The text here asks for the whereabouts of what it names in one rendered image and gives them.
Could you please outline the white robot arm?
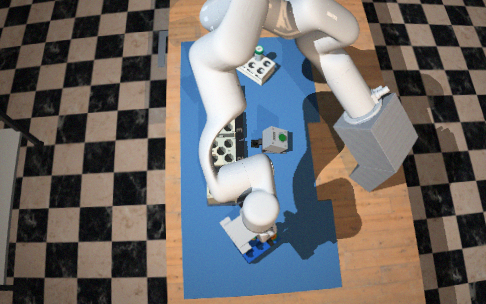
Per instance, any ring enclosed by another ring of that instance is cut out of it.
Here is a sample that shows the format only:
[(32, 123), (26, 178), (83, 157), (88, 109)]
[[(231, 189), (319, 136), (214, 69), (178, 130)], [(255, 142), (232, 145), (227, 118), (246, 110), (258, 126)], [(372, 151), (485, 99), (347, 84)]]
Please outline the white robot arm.
[(275, 233), (272, 225), (280, 205), (274, 166), (266, 154), (260, 153), (216, 168), (212, 149), (219, 133), (247, 107), (236, 68), (252, 58), (262, 29), (283, 39), (296, 38), (299, 51), (347, 111), (344, 120), (350, 125), (372, 119), (382, 108), (381, 96), (389, 89), (381, 85), (371, 89), (342, 49), (358, 39), (360, 28), (354, 15), (335, 0), (207, 0), (199, 19), (210, 31), (189, 50), (207, 113), (199, 159), (216, 201), (228, 202), (247, 195), (242, 214), (233, 221), (227, 217), (220, 222), (245, 254), (252, 248), (248, 242), (259, 233)]

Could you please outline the white tube rack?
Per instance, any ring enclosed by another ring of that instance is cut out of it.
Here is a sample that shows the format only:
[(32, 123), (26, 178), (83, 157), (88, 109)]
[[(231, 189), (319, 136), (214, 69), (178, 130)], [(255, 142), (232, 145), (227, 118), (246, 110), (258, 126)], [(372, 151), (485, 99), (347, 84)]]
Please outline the white tube rack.
[[(271, 65), (269, 63), (267, 63), (266, 61), (269, 61), (271, 63)], [(255, 81), (256, 83), (258, 83), (259, 85), (261, 85), (261, 86), (270, 77), (270, 75), (274, 72), (274, 67), (275, 67), (274, 66), (274, 62), (271, 61), (270, 59), (268, 59), (267, 57), (265, 57), (264, 55), (263, 55), (262, 60), (257, 62), (255, 60), (255, 52), (254, 52), (251, 60), (248, 61), (243, 66), (245, 68), (243, 68), (241, 66), (241, 67), (238, 67), (236, 69), (238, 71), (240, 71), (241, 73), (243, 73), (244, 75), (246, 75), (247, 77), (249, 77), (250, 79), (252, 79), (253, 81)]]

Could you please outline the blue bench mat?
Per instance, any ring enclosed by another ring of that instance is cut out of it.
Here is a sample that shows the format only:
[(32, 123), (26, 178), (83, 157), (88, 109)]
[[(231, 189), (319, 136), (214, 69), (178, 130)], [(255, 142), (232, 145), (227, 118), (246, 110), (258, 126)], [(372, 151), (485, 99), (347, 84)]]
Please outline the blue bench mat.
[(274, 166), (280, 240), (249, 264), (220, 225), (239, 205), (207, 204), (199, 141), (207, 114), (181, 42), (180, 176), (184, 299), (301, 292), (342, 287), (332, 200), (318, 201), (308, 123), (320, 122), (311, 62), (294, 39), (260, 38), (275, 63), (261, 85), (237, 71), (247, 107), (244, 157), (262, 153), (251, 140), (270, 126), (287, 130), (286, 154), (264, 153)]

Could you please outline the blue tube rack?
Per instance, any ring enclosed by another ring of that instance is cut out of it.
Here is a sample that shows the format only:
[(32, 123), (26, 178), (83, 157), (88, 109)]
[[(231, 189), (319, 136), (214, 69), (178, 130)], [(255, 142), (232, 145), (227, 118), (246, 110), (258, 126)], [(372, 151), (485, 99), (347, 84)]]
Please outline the blue tube rack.
[[(252, 262), (256, 257), (258, 257), (260, 254), (262, 254), (264, 251), (266, 251), (267, 249), (270, 248), (269, 244), (267, 242), (258, 242), (259, 239), (255, 239), (255, 240), (251, 240), (249, 241), (249, 244), (250, 246), (252, 247), (249, 251), (247, 251), (244, 255), (242, 255), (242, 253), (240, 252), (240, 250), (238, 249), (238, 251), (241, 253), (241, 255), (243, 257), (245, 257), (245, 260), (247, 261), (247, 263), (249, 264), (250, 262)], [(274, 244), (276, 244), (277, 242), (279, 241), (279, 236), (278, 238), (274, 241)], [(257, 249), (257, 248), (258, 249)]]

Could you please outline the white bucket adapter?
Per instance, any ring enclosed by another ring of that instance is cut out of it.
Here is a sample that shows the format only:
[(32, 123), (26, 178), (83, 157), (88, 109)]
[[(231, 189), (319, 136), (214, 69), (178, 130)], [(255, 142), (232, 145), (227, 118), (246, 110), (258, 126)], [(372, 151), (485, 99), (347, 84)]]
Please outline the white bucket adapter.
[[(208, 199), (208, 202), (209, 204), (213, 204), (213, 203), (220, 203), (220, 202), (217, 202), (211, 195), (209, 189), (208, 189), (208, 186), (207, 186), (207, 199)], [(225, 202), (225, 203), (237, 203), (237, 199), (235, 200), (232, 200), (232, 201), (229, 201), (229, 202)]]
[(216, 138), (213, 144), (212, 157), (215, 167), (236, 161), (235, 137)]
[(219, 133), (217, 138), (220, 137), (235, 137), (235, 119)]

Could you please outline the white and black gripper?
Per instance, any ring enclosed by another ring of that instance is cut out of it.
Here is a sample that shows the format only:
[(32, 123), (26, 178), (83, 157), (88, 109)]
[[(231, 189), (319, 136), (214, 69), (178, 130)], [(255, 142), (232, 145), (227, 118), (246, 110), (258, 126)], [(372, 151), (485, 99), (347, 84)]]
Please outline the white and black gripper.
[[(239, 204), (239, 206), (241, 207), (241, 209), (240, 209), (239, 213), (240, 213), (240, 214), (242, 214), (243, 202), (241, 202), (241, 203)], [(274, 228), (273, 228), (273, 229), (274, 229), (274, 232), (275, 232), (275, 231), (277, 232), (277, 226), (276, 226), (276, 224), (275, 224), (275, 223), (274, 223), (274, 226), (273, 226), (273, 227), (274, 227)], [(267, 235), (268, 235), (268, 237), (266, 238), (266, 236), (267, 236)], [(270, 238), (269, 234), (267, 234), (267, 233), (259, 233), (259, 234), (258, 234), (258, 235), (257, 235), (255, 238), (256, 238), (256, 239), (258, 238), (258, 239), (259, 239), (259, 241), (260, 241), (260, 242), (262, 242), (262, 243), (267, 242), (267, 243), (269, 244), (269, 246), (270, 246), (270, 247), (274, 245), (274, 242), (273, 242), (272, 238)], [(270, 239), (268, 239), (268, 238), (270, 238)], [(268, 240), (267, 240), (267, 239), (268, 239)], [(267, 240), (267, 241), (266, 241), (266, 240)]]

